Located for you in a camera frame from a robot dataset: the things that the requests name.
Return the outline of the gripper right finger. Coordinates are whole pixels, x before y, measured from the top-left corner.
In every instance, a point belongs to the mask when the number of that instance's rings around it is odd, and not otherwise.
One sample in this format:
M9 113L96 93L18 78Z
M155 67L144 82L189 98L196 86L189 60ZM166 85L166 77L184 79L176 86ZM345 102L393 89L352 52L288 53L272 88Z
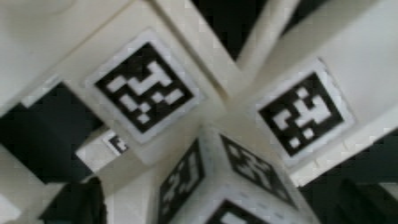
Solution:
M345 179L336 215L340 224L398 224L398 183L358 183Z

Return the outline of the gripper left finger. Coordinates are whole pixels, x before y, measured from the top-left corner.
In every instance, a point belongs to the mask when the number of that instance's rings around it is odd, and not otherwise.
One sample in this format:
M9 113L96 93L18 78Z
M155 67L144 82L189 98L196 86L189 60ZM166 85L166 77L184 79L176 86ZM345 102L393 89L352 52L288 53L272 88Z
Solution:
M102 180L70 183L43 211L45 224L107 224L107 205Z

